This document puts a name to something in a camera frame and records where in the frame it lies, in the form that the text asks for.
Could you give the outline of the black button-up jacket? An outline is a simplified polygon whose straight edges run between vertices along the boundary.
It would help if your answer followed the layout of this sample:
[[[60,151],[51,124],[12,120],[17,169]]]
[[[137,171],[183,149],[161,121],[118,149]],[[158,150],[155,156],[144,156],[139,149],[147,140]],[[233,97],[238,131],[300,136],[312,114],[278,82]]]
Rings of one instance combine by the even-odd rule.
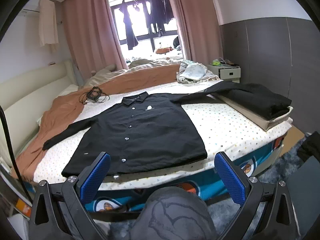
[[[128,96],[96,116],[70,124],[47,140],[43,149],[86,131],[62,171],[64,177],[79,175],[101,152],[111,157],[109,175],[148,172],[200,161],[207,158],[207,151],[181,104],[214,92],[229,91],[236,85],[221,81],[197,93],[143,92]]]

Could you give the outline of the black clothes pile on floor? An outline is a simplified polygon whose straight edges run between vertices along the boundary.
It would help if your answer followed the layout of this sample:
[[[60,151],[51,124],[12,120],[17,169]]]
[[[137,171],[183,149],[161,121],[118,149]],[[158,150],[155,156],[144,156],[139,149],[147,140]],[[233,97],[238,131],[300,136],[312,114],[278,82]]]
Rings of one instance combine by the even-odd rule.
[[[315,157],[320,162],[320,135],[318,132],[313,132],[306,138],[297,150],[297,155],[304,162],[310,157]]]

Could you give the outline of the dark hanging clothes at window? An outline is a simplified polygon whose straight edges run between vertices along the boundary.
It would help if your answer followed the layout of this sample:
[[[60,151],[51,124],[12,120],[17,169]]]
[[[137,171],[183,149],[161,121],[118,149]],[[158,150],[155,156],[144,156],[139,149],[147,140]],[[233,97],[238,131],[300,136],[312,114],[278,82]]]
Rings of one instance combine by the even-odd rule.
[[[122,1],[113,7],[116,31],[121,45],[128,50],[146,42],[149,50],[155,51],[161,45],[171,46],[164,41],[177,35],[176,19],[169,0]]]

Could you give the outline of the dark shaggy floor rug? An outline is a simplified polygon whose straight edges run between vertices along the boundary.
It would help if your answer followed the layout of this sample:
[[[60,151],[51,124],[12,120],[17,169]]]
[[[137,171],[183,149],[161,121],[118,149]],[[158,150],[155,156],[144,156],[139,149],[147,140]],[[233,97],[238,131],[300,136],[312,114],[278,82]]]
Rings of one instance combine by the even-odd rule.
[[[297,151],[309,135],[306,133],[288,152],[279,157],[267,170],[261,172],[258,179],[264,183],[276,183],[281,179],[287,180],[304,163],[297,155]],[[207,204],[216,233],[221,235],[235,216],[239,206],[232,201],[228,193],[208,200]]]

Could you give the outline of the teal cartoon mattress cover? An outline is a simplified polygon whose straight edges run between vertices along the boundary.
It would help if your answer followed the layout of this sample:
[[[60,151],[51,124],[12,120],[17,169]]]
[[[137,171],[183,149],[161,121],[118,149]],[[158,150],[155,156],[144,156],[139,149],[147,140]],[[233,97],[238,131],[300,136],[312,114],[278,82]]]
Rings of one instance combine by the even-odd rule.
[[[240,167],[246,176],[251,177],[267,169],[280,154],[285,135],[269,144],[239,158],[234,164]],[[91,203],[85,205],[89,212],[130,212],[140,211],[148,197],[157,189],[175,186],[209,200],[227,192],[214,168],[173,180],[163,185],[147,189],[99,190]]]

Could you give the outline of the dark flat box on floor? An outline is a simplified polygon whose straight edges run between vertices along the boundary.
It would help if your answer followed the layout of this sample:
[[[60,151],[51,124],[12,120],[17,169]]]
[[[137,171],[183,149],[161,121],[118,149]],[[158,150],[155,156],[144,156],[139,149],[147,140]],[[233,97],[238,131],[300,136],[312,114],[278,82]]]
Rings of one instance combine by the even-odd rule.
[[[319,217],[319,161],[311,156],[286,181],[299,234],[304,237]]]

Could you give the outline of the brown orange blanket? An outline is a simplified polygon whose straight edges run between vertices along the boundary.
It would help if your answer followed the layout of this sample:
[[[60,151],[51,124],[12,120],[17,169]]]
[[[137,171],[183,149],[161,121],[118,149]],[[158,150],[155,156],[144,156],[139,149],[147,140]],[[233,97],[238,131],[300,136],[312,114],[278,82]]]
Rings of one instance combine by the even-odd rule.
[[[176,81],[179,67],[179,64],[171,64],[133,72],[128,71],[100,84],[99,88],[108,95],[114,95],[172,83]],[[84,105],[80,102],[80,96],[89,90],[89,87],[85,87],[53,100],[52,107],[43,115],[40,130],[35,139],[16,158],[16,164],[23,181],[33,182],[34,172],[46,155],[46,151],[42,149],[44,143],[64,131],[78,118],[84,109]]]

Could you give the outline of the grey trousers knee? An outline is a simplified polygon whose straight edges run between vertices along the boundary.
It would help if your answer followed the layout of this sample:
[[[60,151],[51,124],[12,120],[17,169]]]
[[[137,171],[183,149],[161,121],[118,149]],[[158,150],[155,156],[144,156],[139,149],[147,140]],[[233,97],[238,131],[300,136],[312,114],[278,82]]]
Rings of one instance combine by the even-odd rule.
[[[217,239],[206,203],[179,187],[156,190],[125,239]]]

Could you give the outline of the cream padded headboard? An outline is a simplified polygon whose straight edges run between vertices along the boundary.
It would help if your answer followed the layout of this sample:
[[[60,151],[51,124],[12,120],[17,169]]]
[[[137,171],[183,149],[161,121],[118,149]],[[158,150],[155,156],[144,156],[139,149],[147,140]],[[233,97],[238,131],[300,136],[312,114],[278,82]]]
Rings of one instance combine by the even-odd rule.
[[[1,106],[15,157],[38,132],[37,122],[43,113],[70,85],[77,86],[70,60],[29,71],[1,83]]]

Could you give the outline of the white bedside drawer cabinet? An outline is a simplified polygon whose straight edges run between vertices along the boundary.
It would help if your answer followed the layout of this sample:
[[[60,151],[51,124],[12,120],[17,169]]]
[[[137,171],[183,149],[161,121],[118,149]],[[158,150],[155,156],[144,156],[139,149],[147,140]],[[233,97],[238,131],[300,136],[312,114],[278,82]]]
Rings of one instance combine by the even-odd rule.
[[[213,66],[207,65],[208,70],[217,75],[221,80],[239,83],[241,78],[241,68],[236,66]]]

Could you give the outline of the beige striped duvet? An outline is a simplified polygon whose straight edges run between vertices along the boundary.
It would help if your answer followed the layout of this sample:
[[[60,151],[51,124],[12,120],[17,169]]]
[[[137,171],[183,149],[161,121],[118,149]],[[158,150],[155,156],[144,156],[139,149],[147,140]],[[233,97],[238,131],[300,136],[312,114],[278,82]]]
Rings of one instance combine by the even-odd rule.
[[[100,84],[110,81],[112,78],[121,74],[137,72],[139,70],[167,66],[171,64],[180,64],[183,61],[184,59],[175,60],[175,59],[170,59],[168,57],[164,59],[158,59],[158,60],[137,59],[132,61],[129,64],[128,69],[121,69],[115,72],[109,71],[108,68],[106,67],[100,70],[99,72],[97,72],[93,77],[88,79],[84,84],[84,87],[99,86]]]

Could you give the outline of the crumpled light patterned cloth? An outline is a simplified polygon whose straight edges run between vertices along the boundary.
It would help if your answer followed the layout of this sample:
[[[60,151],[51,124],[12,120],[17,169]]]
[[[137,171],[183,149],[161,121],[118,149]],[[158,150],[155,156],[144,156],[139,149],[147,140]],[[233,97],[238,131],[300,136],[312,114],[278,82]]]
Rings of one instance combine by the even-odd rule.
[[[220,80],[219,76],[210,71],[205,65],[189,60],[184,60],[180,63],[176,79],[178,83],[182,84]]]

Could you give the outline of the pink curtain left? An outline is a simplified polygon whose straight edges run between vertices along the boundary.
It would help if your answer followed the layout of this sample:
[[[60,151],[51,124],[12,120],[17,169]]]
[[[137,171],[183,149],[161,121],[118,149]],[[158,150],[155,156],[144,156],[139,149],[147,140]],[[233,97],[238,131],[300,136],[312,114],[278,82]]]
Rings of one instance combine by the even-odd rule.
[[[108,0],[64,0],[62,13],[69,50],[83,79],[110,65],[127,69]]]

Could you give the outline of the orange plush toy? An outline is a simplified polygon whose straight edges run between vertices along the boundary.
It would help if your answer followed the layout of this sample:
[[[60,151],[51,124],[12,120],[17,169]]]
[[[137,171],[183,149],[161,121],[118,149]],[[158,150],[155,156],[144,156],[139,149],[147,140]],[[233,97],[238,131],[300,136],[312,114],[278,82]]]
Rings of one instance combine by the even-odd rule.
[[[172,50],[173,50],[172,47],[158,48],[158,49],[155,50],[155,53],[161,55],[161,54],[166,54],[166,53],[168,53],[168,52],[170,52]]]

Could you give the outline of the cream garment hanging on wall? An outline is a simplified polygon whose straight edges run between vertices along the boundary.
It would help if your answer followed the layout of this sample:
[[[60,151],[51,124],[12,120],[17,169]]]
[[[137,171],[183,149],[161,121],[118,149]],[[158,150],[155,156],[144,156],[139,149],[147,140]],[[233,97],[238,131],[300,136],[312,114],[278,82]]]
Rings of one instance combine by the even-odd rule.
[[[40,46],[47,46],[51,53],[56,53],[59,38],[57,33],[55,3],[50,0],[40,0],[39,10]]]

